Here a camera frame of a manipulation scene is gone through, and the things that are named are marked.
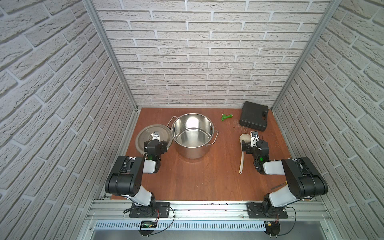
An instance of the metal panel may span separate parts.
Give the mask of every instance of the metal panel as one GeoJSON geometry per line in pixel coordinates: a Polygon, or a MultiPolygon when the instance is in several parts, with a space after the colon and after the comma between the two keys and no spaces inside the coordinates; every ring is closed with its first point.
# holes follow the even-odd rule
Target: metal panel
{"type": "MultiPolygon", "coordinates": [[[[140,230],[141,220],[98,220],[95,230],[140,230]]],[[[172,220],[159,220],[155,230],[164,230],[172,220]]],[[[169,230],[182,231],[265,231],[263,221],[175,220],[169,230]]]]}
{"type": "Polygon", "coordinates": [[[112,48],[111,42],[107,36],[107,32],[104,29],[103,22],[101,21],[99,14],[97,13],[96,7],[93,4],[92,0],[83,0],[84,6],[87,9],[89,17],[91,18],[97,33],[99,34],[100,40],[105,47],[105,51],[107,52],[109,59],[111,60],[112,66],[116,70],[116,74],[119,77],[121,85],[124,88],[125,93],[128,96],[129,102],[131,103],[133,109],[137,111],[137,103],[135,98],[132,95],[132,92],[128,86],[128,82],[125,79],[125,75],[121,69],[118,58],[116,57],[115,51],[112,48]]]}
{"type": "Polygon", "coordinates": [[[312,52],[312,49],[314,48],[315,44],[319,40],[321,34],[323,33],[325,27],[328,25],[329,21],[331,20],[333,14],[335,13],[340,3],[341,3],[341,0],[331,0],[330,3],[328,4],[327,9],[325,10],[323,16],[321,17],[319,23],[316,25],[316,28],[314,29],[311,37],[309,38],[307,44],[305,45],[304,50],[301,52],[299,58],[297,59],[297,62],[295,63],[291,73],[289,74],[287,81],[284,83],[283,88],[281,89],[279,95],[277,96],[276,101],[273,103],[271,107],[272,110],[274,110],[275,107],[277,107],[277,105],[283,98],[292,80],[295,78],[301,66],[304,64],[309,54],[312,52]]]}

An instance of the black case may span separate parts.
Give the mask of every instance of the black case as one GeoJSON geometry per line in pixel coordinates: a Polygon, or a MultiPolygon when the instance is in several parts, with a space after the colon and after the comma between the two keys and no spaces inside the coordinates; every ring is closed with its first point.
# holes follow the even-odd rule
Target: black case
{"type": "Polygon", "coordinates": [[[246,101],[243,106],[239,123],[244,127],[264,131],[266,129],[267,115],[267,106],[246,101]]]}

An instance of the mounting plate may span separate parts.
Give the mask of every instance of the mounting plate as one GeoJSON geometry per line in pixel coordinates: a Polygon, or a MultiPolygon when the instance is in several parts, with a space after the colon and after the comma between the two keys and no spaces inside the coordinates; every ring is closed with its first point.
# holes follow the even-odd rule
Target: mounting plate
{"type": "MultiPolygon", "coordinates": [[[[262,208],[261,202],[247,202],[247,213],[249,218],[276,218],[274,217],[268,217],[263,214],[260,209],[262,208]]],[[[279,216],[279,218],[288,218],[288,214],[286,211],[284,211],[285,208],[282,208],[281,211],[276,211],[276,214],[279,216]]]]}

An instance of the green water gun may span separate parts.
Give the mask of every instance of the green water gun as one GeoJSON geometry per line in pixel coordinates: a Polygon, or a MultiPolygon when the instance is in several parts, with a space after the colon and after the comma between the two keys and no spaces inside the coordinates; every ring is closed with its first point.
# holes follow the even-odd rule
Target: green water gun
{"type": "Polygon", "coordinates": [[[229,115],[222,114],[222,115],[221,115],[221,120],[224,121],[225,119],[227,119],[227,118],[231,118],[231,117],[233,117],[232,114],[229,114],[229,115]]]}

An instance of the wooden floor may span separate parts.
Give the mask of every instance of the wooden floor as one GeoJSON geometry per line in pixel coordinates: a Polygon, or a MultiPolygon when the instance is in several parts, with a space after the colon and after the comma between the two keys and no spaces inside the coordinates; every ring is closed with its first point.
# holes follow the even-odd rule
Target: wooden floor
{"type": "MultiPolygon", "coordinates": [[[[172,116],[201,113],[219,130],[216,143],[198,160],[180,156],[172,143],[162,155],[161,168],[156,174],[144,174],[142,185],[153,192],[157,200],[262,200],[271,188],[285,181],[281,175],[261,175],[253,166],[251,154],[245,154],[243,173],[239,174],[241,147],[239,137],[251,129],[239,125],[241,109],[143,108],[134,130],[127,156],[140,156],[135,138],[144,127],[167,125],[172,116]],[[222,113],[233,118],[221,121],[222,113]]],[[[289,158],[290,154],[276,120],[270,111],[268,126],[259,132],[270,148],[270,159],[289,158]]],[[[112,199],[124,199],[113,196],[112,199]]]]}

